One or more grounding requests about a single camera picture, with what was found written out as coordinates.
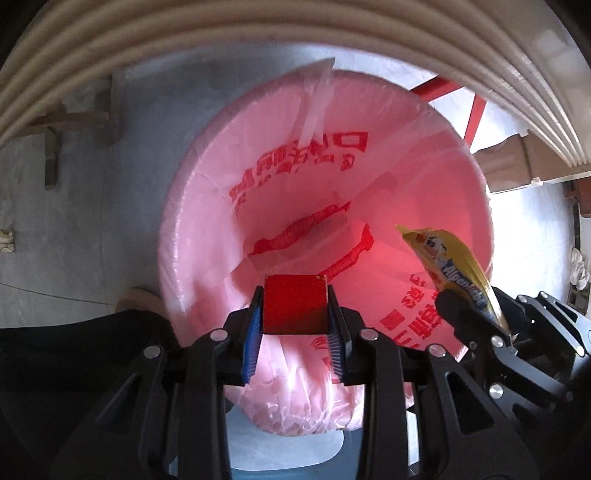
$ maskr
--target red metal bar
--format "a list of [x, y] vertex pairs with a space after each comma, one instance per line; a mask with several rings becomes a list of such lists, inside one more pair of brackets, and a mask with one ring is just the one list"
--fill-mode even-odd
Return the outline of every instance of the red metal bar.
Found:
[[462, 85], [458, 85], [456, 82], [446, 80], [442, 77], [435, 77], [416, 86], [411, 92], [416, 93], [423, 102], [427, 103], [448, 93], [455, 92], [460, 88], [462, 88]]
[[484, 107], [486, 106], [486, 100], [479, 95], [474, 95], [474, 101], [472, 102], [472, 110], [470, 110], [470, 118], [468, 119], [468, 125], [466, 127], [466, 135], [464, 140], [468, 144], [468, 147], [472, 146], [478, 125], [482, 120], [482, 114], [484, 113]]

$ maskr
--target red block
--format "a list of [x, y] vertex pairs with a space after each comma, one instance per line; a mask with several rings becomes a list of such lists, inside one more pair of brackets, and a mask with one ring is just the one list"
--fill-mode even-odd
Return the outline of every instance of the red block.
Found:
[[326, 276], [267, 277], [262, 328], [268, 335], [326, 335], [329, 330]]

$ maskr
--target metal screw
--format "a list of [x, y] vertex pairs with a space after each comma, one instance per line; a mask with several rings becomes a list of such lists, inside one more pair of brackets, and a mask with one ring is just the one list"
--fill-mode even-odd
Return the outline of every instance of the metal screw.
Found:
[[493, 383], [491, 387], [488, 389], [488, 394], [491, 396], [491, 398], [494, 398], [495, 400], [501, 398], [503, 396], [503, 393], [505, 393], [503, 387], [501, 384], [498, 383]]
[[158, 358], [160, 353], [162, 353], [162, 350], [158, 345], [150, 345], [144, 349], [144, 357], [149, 359]]
[[491, 343], [492, 343], [492, 346], [495, 348], [500, 348], [500, 347], [504, 346], [504, 344], [505, 344], [503, 339], [501, 337], [499, 337], [498, 335], [495, 335], [491, 338]]
[[364, 328], [359, 332], [359, 335], [363, 340], [367, 340], [368, 342], [373, 342], [378, 339], [379, 333], [376, 332], [373, 328]]
[[214, 342], [223, 342], [226, 338], [228, 338], [228, 332], [223, 328], [218, 328], [209, 334], [209, 338], [211, 338], [211, 340]]
[[439, 345], [438, 343], [434, 343], [429, 345], [429, 353], [437, 358], [443, 358], [446, 354], [445, 347]]

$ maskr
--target black fabric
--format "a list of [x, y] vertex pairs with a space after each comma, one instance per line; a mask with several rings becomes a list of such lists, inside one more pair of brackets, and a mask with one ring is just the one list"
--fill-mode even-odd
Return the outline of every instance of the black fabric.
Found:
[[0, 66], [47, 0], [0, 1]]
[[72, 325], [0, 330], [0, 436], [8, 425], [48, 468], [122, 368], [154, 344], [179, 348], [167, 320], [137, 310]]

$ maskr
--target wooden plank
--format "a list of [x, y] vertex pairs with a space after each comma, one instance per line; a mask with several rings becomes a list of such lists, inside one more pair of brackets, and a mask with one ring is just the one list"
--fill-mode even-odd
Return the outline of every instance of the wooden plank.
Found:
[[45, 131], [45, 189], [53, 190], [57, 184], [61, 151], [60, 133], [46, 128]]
[[83, 128], [104, 127], [109, 122], [109, 112], [54, 112], [39, 116], [21, 130], [18, 137], [43, 134], [47, 128], [66, 132]]

